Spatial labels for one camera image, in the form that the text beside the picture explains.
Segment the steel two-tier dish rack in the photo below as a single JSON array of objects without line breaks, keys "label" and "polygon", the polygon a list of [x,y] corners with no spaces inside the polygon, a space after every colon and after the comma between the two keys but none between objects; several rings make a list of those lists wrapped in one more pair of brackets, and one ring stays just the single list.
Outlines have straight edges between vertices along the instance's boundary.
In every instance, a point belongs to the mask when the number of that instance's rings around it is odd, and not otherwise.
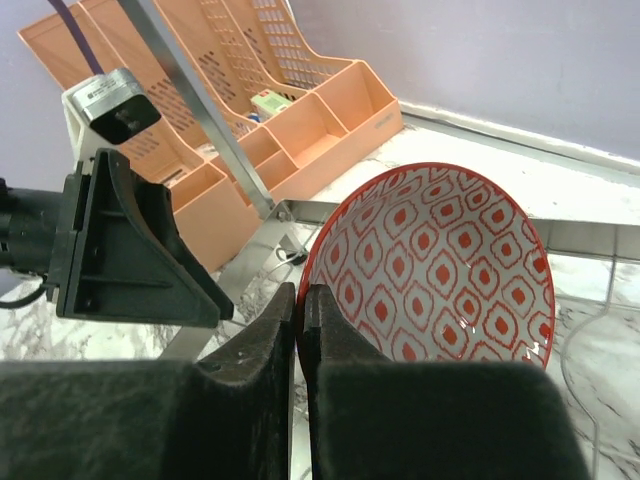
[{"label": "steel two-tier dish rack", "polygon": [[319,479],[586,479],[546,375],[549,253],[634,262],[635,225],[529,218],[471,170],[414,163],[337,206],[298,292]]}]

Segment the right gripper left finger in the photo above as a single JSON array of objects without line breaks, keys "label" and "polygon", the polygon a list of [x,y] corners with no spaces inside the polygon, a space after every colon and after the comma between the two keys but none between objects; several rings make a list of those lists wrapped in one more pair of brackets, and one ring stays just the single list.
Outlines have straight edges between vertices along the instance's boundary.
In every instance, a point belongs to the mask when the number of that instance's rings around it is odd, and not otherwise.
[{"label": "right gripper left finger", "polygon": [[5,479],[285,479],[295,287],[199,362],[5,362]]}]

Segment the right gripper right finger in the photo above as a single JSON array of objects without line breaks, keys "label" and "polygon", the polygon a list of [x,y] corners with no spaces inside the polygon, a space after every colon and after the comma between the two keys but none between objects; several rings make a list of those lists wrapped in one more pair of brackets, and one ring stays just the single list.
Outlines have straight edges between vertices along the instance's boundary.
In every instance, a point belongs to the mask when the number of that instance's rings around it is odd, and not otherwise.
[{"label": "right gripper right finger", "polygon": [[317,479],[585,479],[560,392],[519,362],[394,362],[312,286],[302,364]]}]

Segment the blue dotted small bowl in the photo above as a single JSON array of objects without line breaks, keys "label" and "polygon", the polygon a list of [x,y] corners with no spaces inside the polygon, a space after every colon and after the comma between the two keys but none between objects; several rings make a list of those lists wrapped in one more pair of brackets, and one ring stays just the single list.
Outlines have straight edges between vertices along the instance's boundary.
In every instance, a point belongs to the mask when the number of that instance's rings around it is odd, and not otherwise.
[{"label": "blue dotted small bowl", "polygon": [[414,163],[360,185],[329,216],[299,285],[331,290],[396,361],[545,367],[555,331],[547,253],[501,187],[467,168]]}]

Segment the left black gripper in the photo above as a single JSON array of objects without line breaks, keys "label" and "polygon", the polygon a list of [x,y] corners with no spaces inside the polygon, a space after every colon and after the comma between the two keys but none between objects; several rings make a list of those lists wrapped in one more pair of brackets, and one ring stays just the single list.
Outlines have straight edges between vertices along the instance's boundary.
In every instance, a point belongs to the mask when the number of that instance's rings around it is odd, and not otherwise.
[{"label": "left black gripper", "polygon": [[1,268],[47,275],[61,318],[213,328],[232,300],[181,239],[162,184],[100,148],[63,194],[1,179]]}]

